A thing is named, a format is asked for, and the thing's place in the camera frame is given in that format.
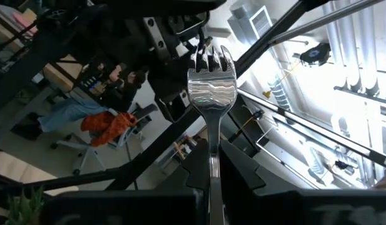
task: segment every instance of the orange jacket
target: orange jacket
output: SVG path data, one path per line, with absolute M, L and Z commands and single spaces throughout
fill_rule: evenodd
M 129 113 L 119 112 L 117 116 L 110 112 L 102 112 L 97 115 L 87 116 L 81 123 L 82 131 L 102 132 L 100 136 L 91 140 L 93 147 L 112 141 L 128 127 L 135 126 L 137 119 Z

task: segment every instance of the metal fork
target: metal fork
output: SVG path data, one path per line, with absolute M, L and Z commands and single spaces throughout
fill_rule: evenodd
M 219 135 L 220 121 L 237 98 L 236 70 L 231 54 L 221 46 L 221 53 L 212 49 L 191 55 L 187 75 L 188 97 L 194 108 L 204 117 L 208 127 L 210 147 L 210 224 L 224 224 L 221 193 Z

